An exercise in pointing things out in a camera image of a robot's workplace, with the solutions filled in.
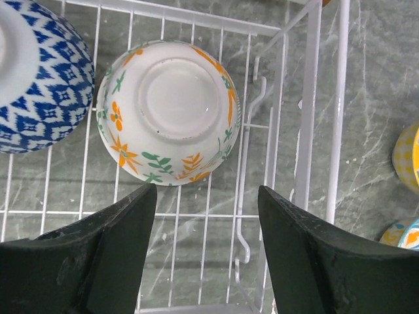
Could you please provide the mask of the red patterned blue bowl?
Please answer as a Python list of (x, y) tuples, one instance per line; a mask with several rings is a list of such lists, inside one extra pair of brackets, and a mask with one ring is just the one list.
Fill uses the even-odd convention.
[(91, 53), (62, 16), (35, 1), (1, 2), (1, 152), (67, 137), (94, 95)]

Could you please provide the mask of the star and leaves bowl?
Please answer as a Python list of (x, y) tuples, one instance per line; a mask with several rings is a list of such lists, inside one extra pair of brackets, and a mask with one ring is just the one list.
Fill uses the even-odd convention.
[(227, 70), (182, 41), (150, 41), (121, 54), (102, 79), (96, 110), (118, 166), (162, 186), (207, 177), (228, 158), (242, 123)]

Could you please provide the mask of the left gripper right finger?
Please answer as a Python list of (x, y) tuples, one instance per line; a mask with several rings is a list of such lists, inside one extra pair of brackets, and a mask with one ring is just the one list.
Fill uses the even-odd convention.
[(279, 313), (417, 313), (418, 253), (359, 237), (267, 186), (259, 221)]

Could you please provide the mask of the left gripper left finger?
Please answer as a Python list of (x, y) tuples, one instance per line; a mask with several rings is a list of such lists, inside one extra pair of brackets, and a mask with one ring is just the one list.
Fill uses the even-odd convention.
[(133, 313), (156, 199), (145, 184), (70, 225), (3, 242), (1, 312)]

